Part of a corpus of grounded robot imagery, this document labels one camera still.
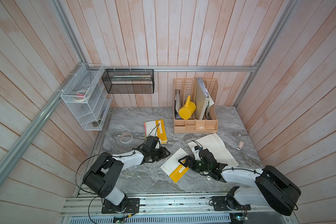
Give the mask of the white orange notebook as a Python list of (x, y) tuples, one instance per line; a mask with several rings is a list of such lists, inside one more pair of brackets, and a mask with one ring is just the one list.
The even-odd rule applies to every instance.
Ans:
[(186, 168), (178, 161), (185, 156), (188, 156), (188, 154), (182, 148), (179, 148), (161, 165), (163, 172), (167, 174), (174, 183), (177, 183), (189, 170), (189, 168)]
[(158, 137), (161, 144), (166, 144), (168, 142), (163, 119), (147, 121), (144, 123), (144, 128), (146, 137)]

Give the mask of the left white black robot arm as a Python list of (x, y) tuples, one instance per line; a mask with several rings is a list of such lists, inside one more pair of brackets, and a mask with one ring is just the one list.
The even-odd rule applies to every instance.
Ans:
[(83, 177), (83, 184), (103, 199), (103, 214), (132, 213), (139, 211), (140, 199), (128, 199), (127, 195), (115, 185), (123, 170), (145, 163), (154, 163), (167, 158), (171, 153), (160, 145), (159, 138), (147, 139), (131, 152), (111, 155), (104, 152), (99, 155)]

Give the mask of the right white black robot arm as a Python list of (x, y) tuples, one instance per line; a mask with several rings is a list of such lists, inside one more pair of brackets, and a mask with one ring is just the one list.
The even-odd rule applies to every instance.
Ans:
[(199, 151), (199, 159), (187, 155), (178, 160), (186, 168), (223, 183), (235, 183), (224, 197), (213, 197), (217, 211), (247, 211), (251, 205), (270, 207), (290, 216), (298, 210), (301, 190), (275, 167), (262, 169), (235, 168), (217, 162), (208, 149)]

